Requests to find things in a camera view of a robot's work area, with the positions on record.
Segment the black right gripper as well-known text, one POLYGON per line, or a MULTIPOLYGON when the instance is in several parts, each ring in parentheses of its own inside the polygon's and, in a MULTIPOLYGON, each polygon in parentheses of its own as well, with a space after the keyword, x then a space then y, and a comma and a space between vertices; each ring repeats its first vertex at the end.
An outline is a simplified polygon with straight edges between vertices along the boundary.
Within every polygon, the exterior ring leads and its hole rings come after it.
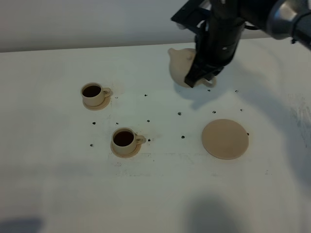
POLYGON ((211 81, 234 57, 246 22, 265 30, 272 0, 212 0, 211 9, 203 1, 187 1, 171 21, 195 33, 196 56, 185 83, 193 88, 198 80, 211 81))

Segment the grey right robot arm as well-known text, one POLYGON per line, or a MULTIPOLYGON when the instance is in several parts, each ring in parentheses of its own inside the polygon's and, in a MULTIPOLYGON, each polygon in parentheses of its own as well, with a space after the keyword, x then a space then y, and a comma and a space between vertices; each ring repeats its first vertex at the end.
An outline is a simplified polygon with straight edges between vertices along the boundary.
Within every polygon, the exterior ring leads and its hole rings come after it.
POLYGON ((195 55, 183 75, 186 86, 213 80, 234 58, 244 29, 311 47, 311 10, 306 0, 187 1, 171 20, 195 34, 195 55))

